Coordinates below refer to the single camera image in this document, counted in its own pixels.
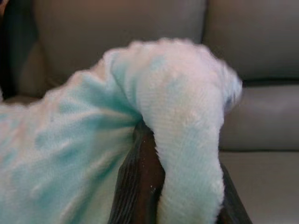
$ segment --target dark brown object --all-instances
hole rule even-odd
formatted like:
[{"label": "dark brown object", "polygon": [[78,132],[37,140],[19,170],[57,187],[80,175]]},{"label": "dark brown object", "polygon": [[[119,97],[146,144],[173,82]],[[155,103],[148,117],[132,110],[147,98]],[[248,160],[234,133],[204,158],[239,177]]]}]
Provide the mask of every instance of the dark brown object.
[{"label": "dark brown object", "polygon": [[[153,132],[144,122],[134,131],[134,145],[118,173],[108,224],[155,224],[165,172]],[[217,224],[252,224],[223,164],[225,197]]]}]

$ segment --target light blue blanket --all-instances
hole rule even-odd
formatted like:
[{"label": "light blue blanket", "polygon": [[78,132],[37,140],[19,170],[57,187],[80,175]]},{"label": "light blue blanket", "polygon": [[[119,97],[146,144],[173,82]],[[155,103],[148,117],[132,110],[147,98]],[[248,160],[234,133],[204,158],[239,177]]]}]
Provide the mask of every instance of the light blue blanket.
[{"label": "light blue blanket", "polygon": [[241,86],[205,46],[162,39],[108,51],[28,107],[1,104],[0,223],[107,223],[141,119],[166,171],[158,223],[214,223],[219,130]]}]

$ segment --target leather sofa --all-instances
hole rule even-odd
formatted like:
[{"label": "leather sofa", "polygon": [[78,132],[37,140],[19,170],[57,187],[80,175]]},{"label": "leather sofa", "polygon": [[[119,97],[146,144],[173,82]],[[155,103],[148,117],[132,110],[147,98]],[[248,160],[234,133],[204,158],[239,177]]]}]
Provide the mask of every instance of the leather sofa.
[{"label": "leather sofa", "polygon": [[6,103],[28,104],[133,39],[189,38],[244,81],[220,159],[255,224],[299,223],[297,0],[10,0],[0,32]]}]

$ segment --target gray sofa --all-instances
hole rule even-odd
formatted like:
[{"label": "gray sofa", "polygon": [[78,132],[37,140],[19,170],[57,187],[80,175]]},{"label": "gray sofa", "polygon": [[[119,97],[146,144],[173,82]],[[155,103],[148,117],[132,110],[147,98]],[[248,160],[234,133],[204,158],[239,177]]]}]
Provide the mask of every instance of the gray sofa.
[{"label": "gray sofa", "polygon": [[220,158],[254,224],[299,223],[299,1],[10,0],[0,39],[7,103],[30,103],[133,39],[189,38],[244,81]]}]

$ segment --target fleece fabric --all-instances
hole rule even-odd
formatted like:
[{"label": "fleece fabric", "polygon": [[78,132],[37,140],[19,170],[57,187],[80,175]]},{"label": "fleece fabric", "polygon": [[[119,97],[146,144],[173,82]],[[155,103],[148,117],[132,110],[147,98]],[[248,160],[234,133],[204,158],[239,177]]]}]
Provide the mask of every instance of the fleece fabric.
[{"label": "fleece fabric", "polygon": [[162,39],[112,49],[29,106],[0,105],[0,223],[106,224],[118,169],[143,119],[166,177],[160,224],[212,224],[236,73],[203,45]]}]

